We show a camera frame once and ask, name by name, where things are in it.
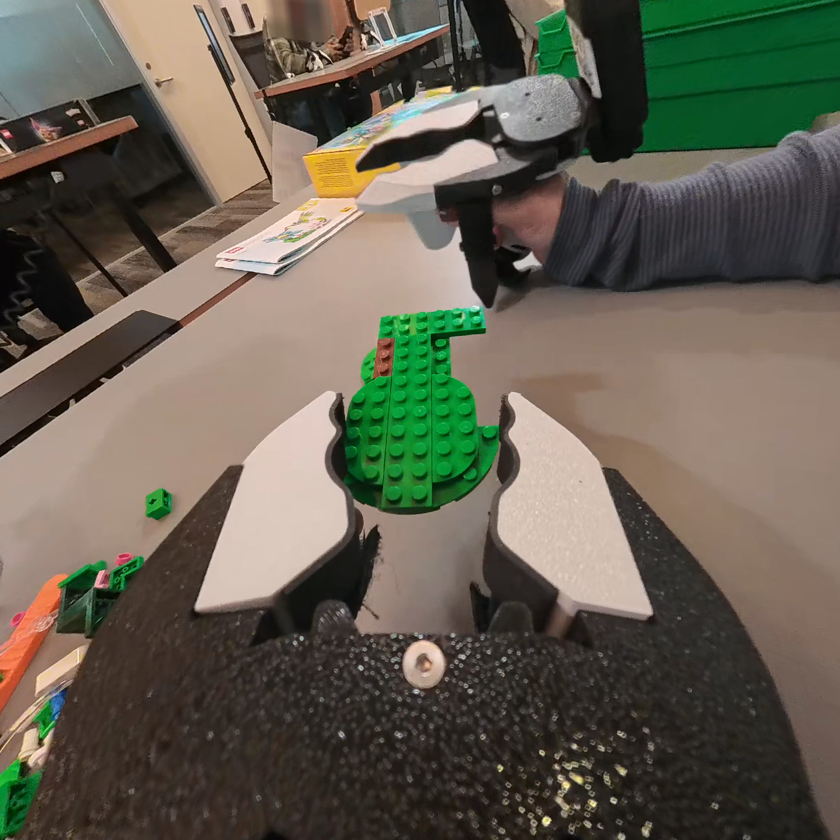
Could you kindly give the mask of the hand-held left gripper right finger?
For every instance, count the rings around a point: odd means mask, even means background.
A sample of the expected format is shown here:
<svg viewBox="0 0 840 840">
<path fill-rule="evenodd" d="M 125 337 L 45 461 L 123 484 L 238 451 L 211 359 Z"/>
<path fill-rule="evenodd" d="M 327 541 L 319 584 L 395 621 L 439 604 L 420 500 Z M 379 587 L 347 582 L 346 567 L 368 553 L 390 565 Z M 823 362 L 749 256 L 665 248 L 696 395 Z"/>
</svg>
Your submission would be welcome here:
<svg viewBox="0 0 840 840">
<path fill-rule="evenodd" d="M 649 629 L 655 610 L 603 467 L 523 394 L 500 407 L 482 632 L 563 638 L 586 617 Z"/>
</svg>

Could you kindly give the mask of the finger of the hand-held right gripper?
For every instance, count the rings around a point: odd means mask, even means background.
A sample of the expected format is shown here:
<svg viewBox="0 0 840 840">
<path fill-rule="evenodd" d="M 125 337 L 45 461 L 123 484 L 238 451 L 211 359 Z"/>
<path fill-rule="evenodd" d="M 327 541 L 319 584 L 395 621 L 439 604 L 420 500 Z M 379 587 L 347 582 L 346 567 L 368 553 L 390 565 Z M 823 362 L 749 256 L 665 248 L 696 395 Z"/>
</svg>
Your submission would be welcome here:
<svg viewBox="0 0 840 840">
<path fill-rule="evenodd" d="M 432 213 L 436 210 L 436 184 L 497 162 L 497 152 L 487 143 L 464 140 L 444 153 L 376 176 L 356 198 L 356 206 L 373 214 Z"/>
<path fill-rule="evenodd" d="M 433 157 L 483 136 L 480 104 L 457 101 L 429 109 L 377 136 L 355 162 L 359 173 Z"/>
</svg>

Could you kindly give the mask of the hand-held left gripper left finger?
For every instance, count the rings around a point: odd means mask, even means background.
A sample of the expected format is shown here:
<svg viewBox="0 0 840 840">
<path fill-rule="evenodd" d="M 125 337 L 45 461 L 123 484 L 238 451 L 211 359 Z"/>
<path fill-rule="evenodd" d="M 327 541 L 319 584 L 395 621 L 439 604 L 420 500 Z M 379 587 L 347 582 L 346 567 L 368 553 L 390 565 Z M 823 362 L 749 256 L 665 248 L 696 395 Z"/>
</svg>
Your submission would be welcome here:
<svg viewBox="0 0 840 840">
<path fill-rule="evenodd" d="M 194 604 L 204 615 L 268 611 L 307 632 L 320 603 L 358 608 L 360 518 L 344 484 L 343 399 L 325 392 L 247 456 Z"/>
</svg>

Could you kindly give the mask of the green lego plate assembly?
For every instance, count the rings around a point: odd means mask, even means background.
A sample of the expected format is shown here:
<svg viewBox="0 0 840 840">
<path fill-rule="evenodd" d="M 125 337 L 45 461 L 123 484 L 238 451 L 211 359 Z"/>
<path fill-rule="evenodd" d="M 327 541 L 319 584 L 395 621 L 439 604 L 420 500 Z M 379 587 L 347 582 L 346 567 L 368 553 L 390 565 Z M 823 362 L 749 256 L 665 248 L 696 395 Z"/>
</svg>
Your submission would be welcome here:
<svg viewBox="0 0 840 840">
<path fill-rule="evenodd" d="M 345 485 L 397 515 L 435 511 L 477 488 L 493 466 L 497 425 L 452 372 L 451 341 L 486 331 L 481 306 L 384 316 L 346 409 Z"/>
</svg>

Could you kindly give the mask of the person's right forearm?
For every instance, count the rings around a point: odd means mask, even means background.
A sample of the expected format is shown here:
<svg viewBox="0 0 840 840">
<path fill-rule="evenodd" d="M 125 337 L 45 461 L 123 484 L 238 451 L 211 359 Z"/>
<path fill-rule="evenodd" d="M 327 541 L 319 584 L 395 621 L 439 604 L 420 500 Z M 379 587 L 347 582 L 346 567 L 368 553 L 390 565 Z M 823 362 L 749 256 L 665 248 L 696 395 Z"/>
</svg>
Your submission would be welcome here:
<svg viewBox="0 0 840 840">
<path fill-rule="evenodd" d="M 694 280 L 839 274 L 839 128 L 797 132 L 745 161 L 661 183 L 571 178 L 543 274 L 642 291 Z"/>
</svg>

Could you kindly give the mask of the yellow lego box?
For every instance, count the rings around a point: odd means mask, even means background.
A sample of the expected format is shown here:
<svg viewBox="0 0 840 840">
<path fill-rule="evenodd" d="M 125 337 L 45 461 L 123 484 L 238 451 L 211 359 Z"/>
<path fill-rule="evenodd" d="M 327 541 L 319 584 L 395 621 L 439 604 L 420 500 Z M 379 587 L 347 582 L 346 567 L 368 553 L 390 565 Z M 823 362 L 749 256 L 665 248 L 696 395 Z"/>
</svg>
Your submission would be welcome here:
<svg viewBox="0 0 840 840">
<path fill-rule="evenodd" d="M 320 198 L 356 198 L 376 176 L 396 172 L 399 164 L 359 173 L 356 162 L 368 146 L 388 130 L 414 119 L 438 104 L 448 104 L 456 96 L 452 87 L 426 91 L 409 102 L 403 100 L 345 130 L 302 158 L 316 194 Z"/>
</svg>

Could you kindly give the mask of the dark lego box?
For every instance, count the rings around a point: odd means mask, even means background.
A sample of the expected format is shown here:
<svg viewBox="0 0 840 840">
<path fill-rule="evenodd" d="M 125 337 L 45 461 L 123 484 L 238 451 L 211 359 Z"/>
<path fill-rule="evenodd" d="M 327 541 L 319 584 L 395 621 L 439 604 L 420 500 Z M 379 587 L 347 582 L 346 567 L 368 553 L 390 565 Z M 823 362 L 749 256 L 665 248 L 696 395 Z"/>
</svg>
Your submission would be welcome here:
<svg viewBox="0 0 840 840">
<path fill-rule="evenodd" d="M 82 100 L 1 121 L 1 155 L 17 154 L 89 130 L 98 124 Z"/>
</svg>

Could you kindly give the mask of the person's right hand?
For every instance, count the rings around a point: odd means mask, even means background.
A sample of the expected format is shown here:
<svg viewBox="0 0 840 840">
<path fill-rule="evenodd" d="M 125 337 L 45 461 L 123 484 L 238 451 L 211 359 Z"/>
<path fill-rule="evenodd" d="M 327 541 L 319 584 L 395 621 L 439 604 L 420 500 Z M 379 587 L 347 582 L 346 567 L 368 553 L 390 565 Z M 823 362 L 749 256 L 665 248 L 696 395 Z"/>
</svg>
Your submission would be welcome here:
<svg viewBox="0 0 840 840">
<path fill-rule="evenodd" d="M 568 173 L 562 172 L 537 182 L 518 196 L 495 200 L 492 219 L 497 247 L 521 247 L 545 266 L 569 180 Z"/>
</svg>

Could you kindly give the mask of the wooden desk with black legs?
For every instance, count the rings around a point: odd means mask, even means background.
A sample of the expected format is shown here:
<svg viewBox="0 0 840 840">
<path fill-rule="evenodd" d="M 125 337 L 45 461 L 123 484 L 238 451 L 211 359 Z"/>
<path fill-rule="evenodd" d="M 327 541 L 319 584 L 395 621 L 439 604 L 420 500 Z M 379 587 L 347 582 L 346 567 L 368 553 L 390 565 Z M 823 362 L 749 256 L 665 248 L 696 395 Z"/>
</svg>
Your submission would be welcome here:
<svg viewBox="0 0 840 840">
<path fill-rule="evenodd" d="M 61 219 L 58 208 L 81 194 L 104 191 L 132 235 L 162 272 L 177 267 L 167 248 L 120 187 L 112 148 L 138 129 L 134 117 L 100 122 L 78 133 L 2 156 L 2 228 L 17 224 L 54 224 L 90 261 L 121 297 L 129 293 Z"/>
<path fill-rule="evenodd" d="M 303 76 L 273 82 L 269 78 L 255 93 L 273 122 L 311 130 L 324 144 L 345 131 L 348 121 L 340 108 L 341 95 L 359 93 L 370 105 L 372 93 L 398 82 L 405 100 L 414 94 L 414 73 L 441 56 L 438 41 L 448 35 L 442 24 L 398 36 L 389 47 L 363 49 L 330 67 Z"/>
</svg>

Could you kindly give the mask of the white paper sheet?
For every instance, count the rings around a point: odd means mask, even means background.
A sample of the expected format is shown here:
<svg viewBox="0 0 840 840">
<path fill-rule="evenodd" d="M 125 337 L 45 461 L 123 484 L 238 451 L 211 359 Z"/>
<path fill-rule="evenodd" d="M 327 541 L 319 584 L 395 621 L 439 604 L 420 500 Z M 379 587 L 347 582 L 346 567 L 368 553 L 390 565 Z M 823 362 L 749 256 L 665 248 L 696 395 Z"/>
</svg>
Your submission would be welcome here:
<svg viewBox="0 0 840 840">
<path fill-rule="evenodd" d="M 318 147 L 316 135 L 292 128 L 283 122 L 272 123 L 271 182 L 272 199 L 281 203 L 293 193 L 312 183 L 303 161 Z"/>
</svg>

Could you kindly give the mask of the instruction booklet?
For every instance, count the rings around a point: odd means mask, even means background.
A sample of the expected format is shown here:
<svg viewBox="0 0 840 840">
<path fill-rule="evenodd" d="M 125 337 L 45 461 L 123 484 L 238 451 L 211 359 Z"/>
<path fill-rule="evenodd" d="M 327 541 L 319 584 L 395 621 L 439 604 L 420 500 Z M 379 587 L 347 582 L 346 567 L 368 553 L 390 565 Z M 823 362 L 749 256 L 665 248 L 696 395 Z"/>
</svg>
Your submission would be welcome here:
<svg viewBox="0 0 840 840">
<path fill-rule="evenodd" d="M 252 272 L 259 275 L 266 275 L 268 277 L 278 277 L 280 274 L 296 265 L 304 259 L 304 256 L 293 255 L 289 259 L 284 259 L 278 263 L 258 262 L 253 260 L 240 259 L 217 259 L 215 262 L 216 268 L 226 268 L 230 270 L 241 270 L 245 273 Z"/>
<path fill-rule="evenodd" d="M 218 253 L 217 259 L 279 263 L 307 256 L 362 215 L 352 199 L 312 198 L 259 234 Z"/>
</svg>

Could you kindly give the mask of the green storage bin stack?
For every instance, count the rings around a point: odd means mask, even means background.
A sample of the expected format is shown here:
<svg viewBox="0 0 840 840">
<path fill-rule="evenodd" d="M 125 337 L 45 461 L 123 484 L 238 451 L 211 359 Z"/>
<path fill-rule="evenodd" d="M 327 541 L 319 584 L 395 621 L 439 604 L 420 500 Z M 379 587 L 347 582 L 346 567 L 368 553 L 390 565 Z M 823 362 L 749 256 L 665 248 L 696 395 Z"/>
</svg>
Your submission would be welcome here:
<svg viewBox="0 0 840 840">
<path fill-rule="evenodd" d="M 771 148 L 838 111 L 838 1 L 650 1 L 640 16 L 642 153 Z"/>
</svg>

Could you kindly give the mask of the black tripod stand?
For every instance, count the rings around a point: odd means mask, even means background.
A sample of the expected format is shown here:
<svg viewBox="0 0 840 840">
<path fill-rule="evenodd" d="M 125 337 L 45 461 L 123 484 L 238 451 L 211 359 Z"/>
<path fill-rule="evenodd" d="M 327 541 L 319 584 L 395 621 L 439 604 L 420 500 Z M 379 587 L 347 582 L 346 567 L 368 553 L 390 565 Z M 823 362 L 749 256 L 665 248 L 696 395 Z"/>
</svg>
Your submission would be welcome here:
<svg viewBox="0 0 840 840">
<path fill-rule="evenodd" d="M 196 12 L 196 15 L 198 16 L 199 22 L 201 23 L 201 26 L 203 27 L 203 31 L 204 31 L 205 36 L 207 38 L 207 41 L 208 41 L 207 50 L 209 51 L 211 57 L 213 58 L 213 61 L 216 65 L 216 68 L 217 68 L 221 78 L 223 79 L 223 82 L 225 84 L 227 93 L 228 93 L 229 97 L 231 98 L 231 100 L 234 104 L 234 108 L 237 112 L 237 115 L 239 116 L 239 119 L 240 119 L 241 123 L 243 124 L 244 131 L 245 131 L 245 136 L 248 139 L 248 141 L 251 142 L 251 144 L 252 144 L 252 146 L 255 150 L 255 153 L 257 155 L 257 158 L 259 160 L 259 163 L 260 163 L 264 173 L 266 174 L 266 178 L 268 179 L 269 183 L 271 184 L 272 179 L 271 179 L 271 174 L 270 174 L 270 169 L 268 167 L 268 164 L 267 164 L 263 154 L 261 153 L 261 150 L 259 148 L 259 144 L 256 140 L 256 137 L 255 137 L 252 129 L 249 126 L 249 123 L 246 119 L 245 113 L 244 113 L 243 109 L 241 108 L 241 106 L 240 106 L 240 104 L 237 100 L 237 97 L 235 95 L 235 92 L 233 90 L 233 85 L 235 83 L 234 72 L 233 72 L 231 66 L 229 65 L 229 63 L 227 61 L 227 58 L 224 54 L 224 51 L 222 49 L 222 46 L 221 46 L 218 38 L 216 37 L 216 34 L 215 34 L 214 29 L 213 29 L 213 27 L 210 23 L 207 12 L 204 10 L 204 8 L 201 5 L 198 5 L 198 4 L 195 4 L 193 6 L 193 9 Z"/>
</svg>

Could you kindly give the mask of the white door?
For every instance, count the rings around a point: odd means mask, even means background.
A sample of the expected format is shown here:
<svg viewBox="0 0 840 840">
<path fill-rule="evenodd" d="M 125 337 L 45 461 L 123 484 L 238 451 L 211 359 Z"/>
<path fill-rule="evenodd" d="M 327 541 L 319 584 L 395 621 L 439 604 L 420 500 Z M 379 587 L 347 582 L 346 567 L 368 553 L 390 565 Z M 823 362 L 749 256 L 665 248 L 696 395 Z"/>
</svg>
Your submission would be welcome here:
<svg viewBox="0 0 840 840">
<path fill-rule="evenodd" d="M 196 178 L 220 204 L 263 182 L 266 174 L 207 50 L 195 4 L 209 17 L 234 72 L 234 93 L 269 164 L 267 117 L 257 109 L 253 84 L 245 78 L 224 19 L 217 15 L 224 2 L 101 2 Z"/>
</svg>

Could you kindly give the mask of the orange brick separator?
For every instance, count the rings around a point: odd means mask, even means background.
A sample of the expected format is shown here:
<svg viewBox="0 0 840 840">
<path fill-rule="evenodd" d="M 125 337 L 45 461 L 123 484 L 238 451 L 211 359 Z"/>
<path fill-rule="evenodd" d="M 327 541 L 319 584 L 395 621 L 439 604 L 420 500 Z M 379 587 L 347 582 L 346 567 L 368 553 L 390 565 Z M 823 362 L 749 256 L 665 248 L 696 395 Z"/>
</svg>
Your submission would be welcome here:
<svg viewBox="0 0 840 840">
<path fill-rule="evenodd" d="M 22 614 L 11 637 L 1 645 L 1 710 L 15 692 L 21 678 L 56 620 L 67 574 L 58 574 L 41 587 Z"/>
</svg>

